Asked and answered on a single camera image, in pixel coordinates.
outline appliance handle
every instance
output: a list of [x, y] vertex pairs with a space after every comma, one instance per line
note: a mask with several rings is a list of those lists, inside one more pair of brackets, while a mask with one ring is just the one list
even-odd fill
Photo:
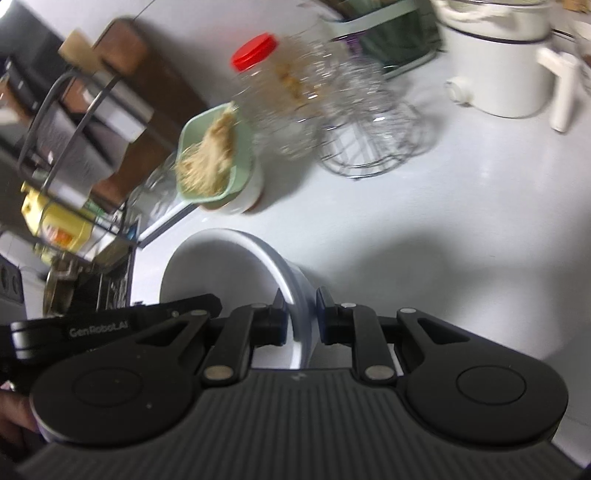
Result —
[[450, 7], [447, 0], [431, 0], [441, 20], [458, 22], [477, 22], [491, 17], [508, 17], [511, 7], [507, 5], [485, 4], [468, 12], [459, 12]]
[[566, 132], [573, 113], [580, 62], [570, 53], [556, 53], [547, 47], [538, 49], [536, 60], [556, 75], [550, 109], [550, 126], [557, 132]]

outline food label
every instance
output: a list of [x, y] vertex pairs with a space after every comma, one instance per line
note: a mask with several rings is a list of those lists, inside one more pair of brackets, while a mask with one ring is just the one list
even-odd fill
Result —
[[52, 225], [43, 225], [43, 236], [49, 243], [62, 248], [68, 248], [74, 240], [73, 235]]

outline human hand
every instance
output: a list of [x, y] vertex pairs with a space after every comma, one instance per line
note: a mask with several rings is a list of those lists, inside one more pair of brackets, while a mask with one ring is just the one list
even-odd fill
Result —
[[24, 442], [20, 427], [39, 431], [28, 397], [0, 390], [0, 437], [22, 449]]

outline metal rivet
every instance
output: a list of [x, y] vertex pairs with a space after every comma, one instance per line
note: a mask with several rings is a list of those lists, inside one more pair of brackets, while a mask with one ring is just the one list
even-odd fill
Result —
[[365, 369], [365, 376], [370, 380], [388, 380], [395, 374], [396, 372], [386, 365], [372, 365]]
[[234, 374], [234, 370], [226, 365], [212, 365], [203, 374], [208, 380], [227, 380]]

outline yellow container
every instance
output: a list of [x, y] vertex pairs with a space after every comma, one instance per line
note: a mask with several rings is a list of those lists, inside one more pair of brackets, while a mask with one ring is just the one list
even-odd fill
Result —
[[49, 198], [27, 183], [22, 184], [21, 192], [27, 193], [21, 213], [33, 235], [72, 253], [89, 240], [95, 216], [88, 210], [80, 210], [80, 213], [89, 221], [61, 205], [50, 203]]

